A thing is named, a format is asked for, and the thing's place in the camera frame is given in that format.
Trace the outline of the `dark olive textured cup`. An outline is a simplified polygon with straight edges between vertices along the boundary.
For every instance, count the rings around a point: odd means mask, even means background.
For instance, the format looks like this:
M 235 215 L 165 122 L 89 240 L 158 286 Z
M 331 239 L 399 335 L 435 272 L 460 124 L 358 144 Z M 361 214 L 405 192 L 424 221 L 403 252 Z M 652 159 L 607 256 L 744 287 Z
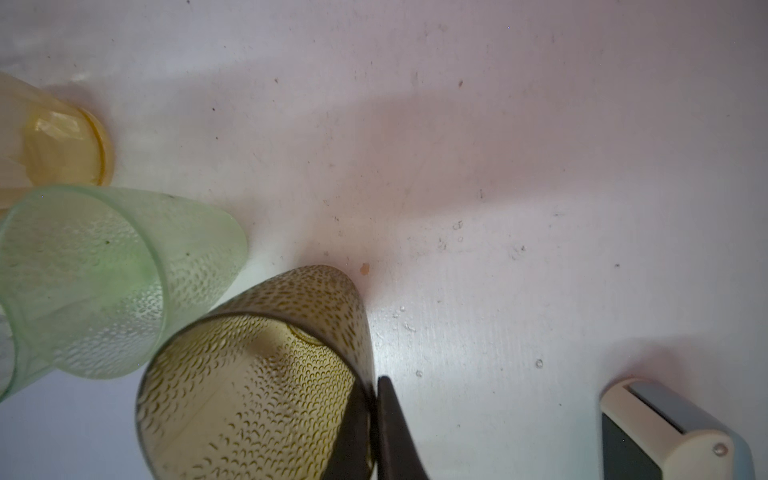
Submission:
M 144 372 L 136 428 L 156 479 L 367 479 L 374 361 L 341 270 L 268 279 L 172 335 Z

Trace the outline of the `pale green cup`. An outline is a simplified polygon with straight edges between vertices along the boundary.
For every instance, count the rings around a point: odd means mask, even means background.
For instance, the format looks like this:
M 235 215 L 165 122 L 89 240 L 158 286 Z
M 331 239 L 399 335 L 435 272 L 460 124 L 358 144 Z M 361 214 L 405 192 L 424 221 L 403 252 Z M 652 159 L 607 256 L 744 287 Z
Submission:
M 1 394 L 53 370 L 113 379 L 209 311 L 248 241 L 226 211 L 119 187 L 32 191 L 1 220 Z

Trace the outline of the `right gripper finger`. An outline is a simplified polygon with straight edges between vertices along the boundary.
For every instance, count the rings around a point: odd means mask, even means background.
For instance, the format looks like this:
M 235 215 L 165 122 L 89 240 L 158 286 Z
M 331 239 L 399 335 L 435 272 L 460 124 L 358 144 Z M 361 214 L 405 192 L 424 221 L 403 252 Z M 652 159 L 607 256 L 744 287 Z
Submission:
M 377 380 L 376 456 L 379 480 L 428 480 L 392 380 Z

